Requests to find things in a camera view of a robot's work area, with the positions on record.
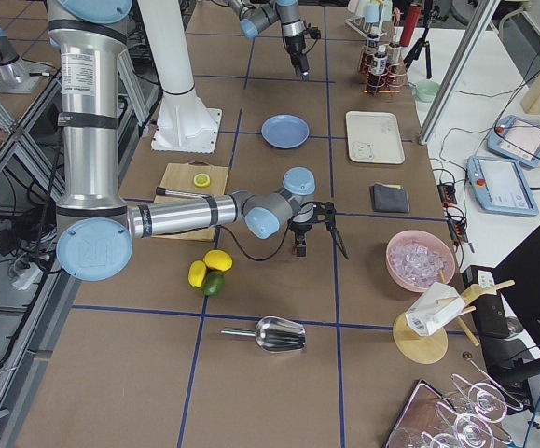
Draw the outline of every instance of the blue device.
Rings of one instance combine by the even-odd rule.
[[[539,214],[518,161],[471,156],[466,171],[475,197],[486,212],[517,217]]]
[[[487,147],[491,152],[534,168],[540,161],[540,126],[508,115],[490,131]]]

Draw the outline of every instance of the cutting board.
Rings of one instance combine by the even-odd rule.
[[[193,177],[199,173],[206,173],[212,179],[209,187],[199,188],[193,184]],[[166,171],[159,185],[166,189],[189,191],[192,193],[211,194],[220,196],[224,194],[228,182],[228,167],[213,166],[205,163],[168,163]],[[174,201],[189,201],[189,199],[173,198],[169,196],[156,196],[154,203],[172,203]],[[156,235],[159,238],[173,238],[178,240],[213,241],[215,228],[190,231],[176,235]]]

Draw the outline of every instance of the black tripod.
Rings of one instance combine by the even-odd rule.
[[[407,57],[404,58],[404,66],[407,70],[410,68],[410,65],[413,61],[418,61],[419,56],[421,56],[421,51],[425,48],[425,65],[427,71],[427,79],[431,79],[431,49],[429,48],[429,41],[427,40],[427,35],[429,34],[429,27],[431,21],[434,17],[439,14],[439,8],[433,8],[433,0],[426,0],[425,7],[423,11],[423,22],[422,26],[424,30],[422,36],[415,42],[415,45],[412,46],[412,49],[407,54]]]

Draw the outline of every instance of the table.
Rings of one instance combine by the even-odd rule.
[[[389,277],[387,242],[406,229],[450,241],[426,149],[412,142],[419,121],[410,90],[364,95],[355,72],[362,42],[344,24],[345,8],[303,7],[302,15],[323,29],[304,84],[291,73],[277,27],[248,42],[229,10],[198,3],[187,42],[199,96],[223,109],[215,153],[154,153],[151,136],[143,138],[120,192],[131,203],[151,202],[168,162],[228,166],[227,191],[259,194],[278,188],[288,168],[307,166],[316,199],[333,199],[339,210],[350,260],[321,227],[308,234],[307,258],[283,247],[265,263],[246,260],[224,231],[214,243],[135,241],[123,272],[81,286],[44,361],[47,374],[17,447],[379,447],[417,379],[451,390],[453,372],[476,378],[461,359],[474,347],[458,331],[431,366],[403,357],[391,334],[395,317],[419,295]],[[348,161],[344,114],[355,109],[397,115],[405,164]],[[310,123],[303,147],[280,151],[263,142],[262,122],[278,113]],[[378,179],[408,189],[409,214],[370,210],[368,186]],[[281,237],[259,241],[243,224],[231,229],[256,255],[271,252]],[[187,270],[214,246],[233,256],[234,267],[221,294],[203,298],[188,286]],[[273,356],[219,333],[251,328],[264,315],[303,323],[305,350]]]
[[[415,30],[415,39],[421,35],[422,30]],[[434,81],[441,82],[443,79],[462,35],[462,30],[430,30],[429,40],[431,43]],[[424,67],[424,54],[422,54],[420,60],[410,67],[408,79],[411,82],[424,79]],[[476,47],[476,51],[463,71],[460,82],[456,87],[457,92],[452,95],[446,113],[438,123],[436,132],[428,143],[430,157],[436,159],[440,157],[442,142],[451,128],[458,127],[468,131],[489,130],[510,97],[510,93],[496,98],[486,98],[467,95],[458,91],[494,95],[499,92],[513,91],[522,82],[522,76],[512,63],[497,34],[494,31],[484,33]],[[540,124],[540,116],[525,114],[520,106],[520,100],[527,91],[528,88],[520,91],[516,99],[507,108],[504,116],[513,114]],[[424,120],[428,109],[429,105],[417,103],[417,114],[420,122]],[[444,158],[465,166],[466,159],[473,154],[493,155],[486,149],[482,141],[485,135],[486,133],[472,134],[452,131],[445,142]],[[446,169],[452,171],[457,180],[464,177],[464,173],[460,168],[446,161],[443,161],[443,163]],[[441,167],[438,161],[432,160],[432,165],[434,168]],[[535,169],[524,170],[524,173],[530,186],[540,187],[540,164]],[[435,172],[435,175],[436,179],[439,179],[439,172]],[[444,181],[450,180],[447,175],[443,175],[443,177]],[[509,217],[483,213],[470,190],[471,188],[466,188],[463,183],[456,185],[456,196],[468,218],[467,234],[475,249],[473,252],[465,245],[464,256],[461,251],[457,252],[459,263],[462,264],[461,270],[471,264],[496,266],[540,224],[540,191],[533,193],[539,207],[537,217]],[[506,314],[514,315],[507,303],[505,306]],[[526,334],[521,334],[520,338],[527,347],[535,345],[531,337]],[[540,357],[538,349],[534,349],[532,354],[535,358]],[[524,438],[528,418],[530,418],[530,413],[522,413],[505,420],[505,425],[514,435],[517,443],[521,443]],[[540,446],[540,431],[533,431],[530,437],[530,446]]]

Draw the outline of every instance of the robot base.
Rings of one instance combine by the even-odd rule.
[[[28,63],[27,61],[23,61],[23,67],[29,73],[42,73],[44,70],[48,69],[46,65],[42,65],[41,63]],[[0,93],[17,93],[28,95],[34,92],[35,88],[42,79],[43,77],[29,76],[23,82],[11,84],[3,81],[2,78],[0,78]]]
[[[179,152],[199,152],[211,154],[215,149],[215,142],[222,120],[222,109],[207,109],[210,117],[217,125],[216,129],[203,129],[192,137],[183,137],[179,142],[177,132],[172,128],[158,128],[151,142],[151,148],[156,151],[179,151]]]

